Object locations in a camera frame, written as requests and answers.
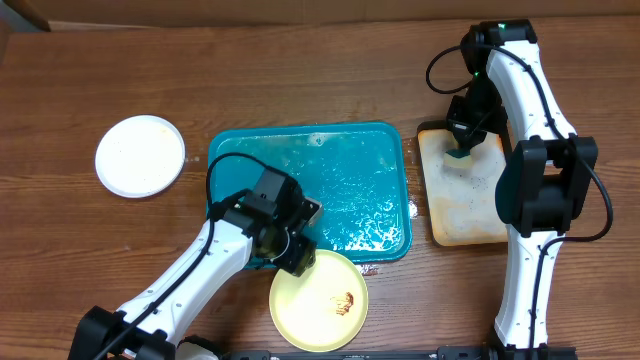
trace soapy water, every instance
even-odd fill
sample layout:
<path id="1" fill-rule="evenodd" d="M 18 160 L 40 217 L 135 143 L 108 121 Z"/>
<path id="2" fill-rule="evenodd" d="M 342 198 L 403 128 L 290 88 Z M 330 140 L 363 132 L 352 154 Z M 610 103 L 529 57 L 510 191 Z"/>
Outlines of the soapy water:
<path id="1" fill-rule="evenodd" d="M 305 235 L 318 248 L 358 262 L 371 260 L 367 252 L 392 253 L 405 240 L 402 211 L 408 199 L 399 188 L 392 141 L 384 131 L 241 137 L 223 141 L 217 153 L 251 154 L 293 176 L 304 194 L 324 207 Z M 245 176 L 238 178 L 239 173 Z M 252 188 L 260 173 L 244 159 L 221 162 L 215 174 L 234 175 L 216 176 L 214 197 Z"/>
<path id="2" fill-rule="evenodd" d="M 409 201 L 409 216 L 412 219 L 418 217 L 418 206 L 413 201 Z"/>

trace blue plastic tray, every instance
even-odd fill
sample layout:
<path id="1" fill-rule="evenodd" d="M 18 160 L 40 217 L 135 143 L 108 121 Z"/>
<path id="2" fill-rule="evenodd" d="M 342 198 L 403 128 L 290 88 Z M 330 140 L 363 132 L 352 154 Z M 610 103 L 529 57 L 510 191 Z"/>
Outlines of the blue plastic tray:
<path id="1" fill-rule="evenodd" d="M 305 234 L 354 263 L 397 260 L 411 247 L 400 135 L 382 122 L 228 130 L 209 147 L 209 164 L 243 152 L 292 175 L 324 214 Z M 253 188 L 262 168 L 228 158 L 212 174 L 214 200 Z"/>

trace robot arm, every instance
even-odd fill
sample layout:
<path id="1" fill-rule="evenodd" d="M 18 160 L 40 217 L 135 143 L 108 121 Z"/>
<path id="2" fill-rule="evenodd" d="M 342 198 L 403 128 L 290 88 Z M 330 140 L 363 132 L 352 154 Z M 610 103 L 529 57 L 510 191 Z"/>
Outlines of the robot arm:
<path id="1" fill-rule="evenodd" d="M 553 113 L 558 130 L 565 138 L 575 134 L 575 129 L 560 112 L 551 93 L 540 63 L 540 49 L 528 40 L 508 41 L 502 48 L 519 56 L 533 68 L 544 89 L 547 103 Z M 513 128 L 515 141 L 528 140 L 539 136 L 542 140 L 555 140 L 540 103 L 540 97 L 533 80 L 522 66 L 513 59 L 497 51 L 491 51 L 487 61 L 487 75 L 502 97 L 507 116 Z M 529 346 L 531 298 L 540 249 L 549 241 L 558 238 L 557 231 L 536 231 L 530 237 L 523 237 L 512 225 L 508 225 L 507 276 L 500 311 L 495 319 L 495 330 L 506 346 L 526 349 Z M 553 265 L 562 243 L 553 245 L 549 250 L 549 259 L 543 263 L 540 287 L 538 290 L 537 324 L 534 346 L 547 342 L 546 314 L 551 290 Z"/>
<path id="2" fill-rule="evenodd" d="M 495 47 L 531 67 L 546 97 L 557 133 L 563 139 L 559 139 L 548 124 L 531 74 Z M 566 147 L 569 143 L 574 146 L 592 168 L 597 147 L 592 138 L 577 137 L 556 104 L 542 71 L 537 37 L 529 21 L 485 22 L 472 26 L 459 48 L 474 79 L 464 99 L 454 97 L 447 128 L 462 148 L 470 149 L 484 140 L 486 132 L 504 135 L 508 119 L 517 143 L 496 186 L 496 208 L 500 219 L 507 224 L 509 254 L 502 305 L 494 330 L 503 348 L 527 349 L 541 249 L 550 241 L 564 237 L 571 220 L 581 212 L 590 181 L 586 169 Z M 501 103 L 504 109 L 493 109 L 493 104 Z M 548 165 L 562 169 L 560 174 L 545 174 Z M 533 310 L 535 348 L 547 342 L 547 302 L 560 246 L 561 242 L 557 242 L 549 247 L 540 273 L 538 301 Z"/>
<path id="3" fill-rule="evenodd" d="M 251 256 L 294 276 L 313 265 L 316 245 L 302 230 L 313 225 L 322 206 L 305 198 L 297 181 L 286 173 L 266 167 L 252 191 L 234 194 L 209 210 L 212 218 L 195 241 L 151 286 L 115 313 L 96 306 L 82 318 L 69 359 L 93 359 L 106 351 L 126 352 L 138 360 L 174 359 L 191 322 Z M 208 251 L 202 255 L 207 243 Z M 149 306 L 158 301 L 151 312 Z M 135 328 L 129 325 L 145 313 L 149 315 Z"/>
<path id="4" fill-rule="evenodd" d="M 146 306 L 156 300 L 189 267 L 209 236 L 206 221 L 196 240 L 164 274 L 134 299 L 117 311 L 124 312 L 124 321 L 131 323 Z M 209 252 L 189 277 L 158 306 L 157 311 L 138 325 L 140 330 L 153 334 L 162 330 L 166 341 L 178 345 L 196 315 L 229 278 L 242 270 L 251 258 L 253 239 L 243 230 L 224 220 L 215 223 L 213 243 Z"/>

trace black cable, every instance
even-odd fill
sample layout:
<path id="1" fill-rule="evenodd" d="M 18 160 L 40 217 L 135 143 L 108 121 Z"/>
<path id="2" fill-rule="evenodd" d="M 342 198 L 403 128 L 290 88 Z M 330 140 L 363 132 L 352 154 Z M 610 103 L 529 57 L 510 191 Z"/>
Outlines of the black cable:
<path id="1" fill-rule="evenodd" d="M 606 212 L 607 212 L 606 223 L 605 223 L 604 227 L 602 228 L 602 230 L 600 230 L 600 232 L 598 232 L 597 234 L 591 235 L 591 236 L 584 236 L 584 237 L 556 238 L 556 239 L 553 239 L 553 240 L 549 241 L 548 243 L 546 243 L 540 249 L 540 257 L 538 259 L 538 268 L 536 270 L 536 278 L 535 278 L 535 281 L 534 281 L 532 305 L 531 305 L 531 309 L 529 310 L 529 313 L 531 314 L 531 325 L 529 327 L 529 352 L 528 352 L 528 357 L 529 357 L 529 359 L 531 359 L 533 357 L 533 349 L 534 349 L 534 342 L 535 342 L 535 326 L 536 326 L 536 318 L 537 318 L 536 312 L 537 312 L 537 304 L 538 304 L 538 292 L 540 290 L 540 278 L 542 276 L 542 265 L 543 265 L 543 262 L 544 262 L 544 257 L 546 255 L 548 255 L 547 251 L 549 250 L 549 248 L 551 246 L 553 246 L 554 244 L 557 244 L 559 242 L 591 242 L 591 241 L 595 241 L 595 240 L 598 240 L 598 239 L 602 238 L 604 235 L 606 235 L 609 232 L 609 230 L 611 229 L 611 226 L 613 225 L 613 205 L 611 203 L 611 198 L 609 197 L 609 193 L 607 192 L 607 189 L 605 188 L 604 184 L 602 183 L 602 180 L 600 180 L 600 177 L 598 177 L 598 175 L 591 168 L 591 166 L 589 166 L 589 164 L 587 164 L 587 162 L 580 156 L 580 154 L 578 154 L 576 149 L 569 143 L 569 141 L 558 130 L 558 128 L 557 128 L 557 126 L 555 124 L 555 120 L 551 116 L 551 111 L 549 110 L 549 104 L 547 103 L 547 97 L 544 94 L 544 90 L 542 89 L 542 85 L 540 84 L 540 80 L 538 79 L 538 77 L 536 76 L 535 72 L 533 71 L 533 68 L 531 68 L 531 66 L 529 64 L 524 62 L 524 60 L 519 58 L 514 53 L 512 53 L 512 52 L 510 52 L 510 51 L 508 51 L 506 49 L 503 49 L 503 48 L 501 48 L 499 46 L 488 45 L 488 44 L 461 44 L 461 45 L 450 47 L 450 48 L 440 52 L 438 55 L 436 55 L 433 58 L 433 60 L 431 60 L 431 63 L 429 63 L 429 66 L 427 67 L 427 72 L 426 72 L 427 85 L 433 91 L 435 91 L 435 92 L 437 92 L 439 94 L 452 94 L 452 93 L 458 92 L 458 91 L 460 91 L 462 89 L 465 89 L 468 86 L 470 86 L 470 84 L 471 84 L 471 82 L 473 80 L 468 82 L 467 84 L 457 88 L 457 89 L 440 90 L 440 89 L 436 88 L 435 86 L 433 86 L 433 84 L 431 83 L 431 79 L 429 78 L 429 75 L 431 73 L 431 69 L 433 68 L 433 65 L 441 57 L 443 57 L 444 55 L 449 54 L 451 52 L 462 50 L 462 49 L 488 49 L 488 50 L 495 50 L 497 52 L 500 52 L 502 54 L 507 55 L 514 62 L 518 63 L 520 66 L 523 67 L 524 71 L 526 71 L 527 74 L 529 74 L 529 76 L 531 77 L 531 80 L 533 80 L 533 83 L 534 83 L 534 85 L 536 87 L 536 90 L 538 92 L 538 96 L 540 97 L 540 103 L 542 104 L 542 108 L 544 110 L 545 117 L 547 118 L 548 126 L 551 128 L 551 131 L 553 132 L 553 134 L 558 139 L 562 140 L 565 143 L 566 147 L 571 152 L 571 155 L 573 155 L 576 158 L 576 160 L 578 160 L 578 162 L 582 166 L 584 166 L 585 169 L 587 169 L 587 171 L 589 172 L 589 175 L 591 176 L 591 179 L 593 179 L 593 182 L 596 184 L 596 187 L 598 188 L 598 190 L 600 191 L 600 194 L 602 195 L 602 199 L 604 200 L 604 204 L 605 204 L 605 208 L 606 208 Z"/>
<path id="2" fill-rule="evenodd" d="M 431 62 L 429 63 L 429 66 L 427 66 L 427 72 L 426 72 L 426 80 L 427 80 L 427 85 L 429 86 L 429 88 L 431 90 L 433 90 L 434 92 L 437 92 L 438 94 L 442 94 L 442 95 L 449 95 L 449 94 L 455 94 L 458 91 L 464 90 L 466 88 L 468 88 L 469 86 L 471 86 L 471 83 L 473 82 L 473 79 L 471 79 L 471 81 L 469 81 L 468 83 L 452 89 L 452 90 L 441 90 L 438 89 L 437 87 L 435 87 L 432 83 L 431 83 L 431 70 L 433 68 L 433 66 L 438 62 L 438 60 L 440 60 L 441 57 L 447 55 L 448 53 L 457 51 L 457 50 L 461 50 L 462 48 L 460 46 L 454 46 L 452 48 L 448 48 L 444 51 L 442 51 L 441 53 L 439 53 L 438 55 L 436 55 L 436 57 L 433 58 L 433 60 L 431 60 Z"/>
<path id="3" fill-rule="evenodd" d="M 227 157 L 231 157 L 231 156 L 243 157 L 243 158 L 252 160 L 252 161 L 260 164 L 264 168 L 268 168 L 267 164 L 265 164 L 264 162 L 258 160 L 257 158 L 255 158 L 255 157 L 253 157 L 251 155 L 238 153 L 238 152 L 230 152 L 230 153 L 222 154 L 222 155 L 218 156 L 217 158 L 215 158 L 211 162 L 211 165 L 209 165 L 209 168 L 207 169 L 207 178 L 206 178 L 206 184 L 205 184 L 206 185 L 206 192 L 207 192 L 207 208 L 209 209 L 209 216 L 208 216 L 208 220 L 209 220 L 209 235 L 207 236 L 207 241 L 205 242 L 202 250 L 200 251 L 198 256 L 195 258 L 195 260 L 193 260 L 191 265 L 189 265 L 187 270 L 185 270 L 182 273 L 182 275 L 180 275 L 180 277 L 177 278 L 176 281 L 174 281 L 173 284 L 171 284 L 171 286 L 169 286 L 169 288 L 162 293 L 162 295 L 160 295 L 155 301 L 152 301 L 147 306 L 147 308 L 140 315 L 138 315 L 138 317 L 136 317 L 129 325 L 127 325 L 127 327 L 120 334 L 118 334 L 118 336 L 113 338 L 113 340 L 111 340 L 100 351 L 100 353 L 98 353 L 98 355 L 96 355 L 93 358 L 94 360 L 104 360 L 105 357 L 109 354 L 109 351 L 113 350 L 114 346 L 120 344 L 120 342 L 122 342 L 122 340 L 124 340 L 125 337 L 127 337 L 127 335 L 129 335 L 129 333 L 131 333 L 142 321 L 144 321 L 144 319 L 146 319 L 147 316 L 149 316 L 151 313 L 153 313 L 158 308 L 158 306 L 160 306 L 160 304 L 162 304 L 162 302 L 165 301 L 167 299 L 167 297 L 169 297 L 169 295 L 171 295 L 171 293 L 173 293 L 173 291 L 176 288 L 178 288 L 178 286 L 180 286 L 180 284 L 182 284 L 182 282 L 187 277 L 189 277 L 189 275 L 193 272 L 193 270 L 195 270 L 195 268 L 198 266 L 198 264 L 200 264 L 200 261 L 202 261 L 204 256 L 207 254 L 207 252 L 209 251 L 209 247 L 211 246 L 211 243 L 213 242 L 214 225 L 215 225 L 215 222 L 216 222 L 216 219 L 214 219 L 214 217 L 211 216 L 212 213 L 213 213 L 213 209 L 214 209 L 214 203 L 213 203 L 212 196 L 211 196 L 211 174 L 213 173 L 213 168 L 216 166 L 216 164 L 218 162 L 220 162 L 220 160 L 222 160 L 224 158 L 227 158 Z M 239 191 L 239 192 L 237 192 L 237 193 L 225 198 L 222 201 L 222 203 L 223 204 L 224 203 L 228 203 L 228 202 L 234 202 L 235 203 L 240 198 L 242 198 L 248 191 L 249 190 L 241 190 L 241 191 Z"/>

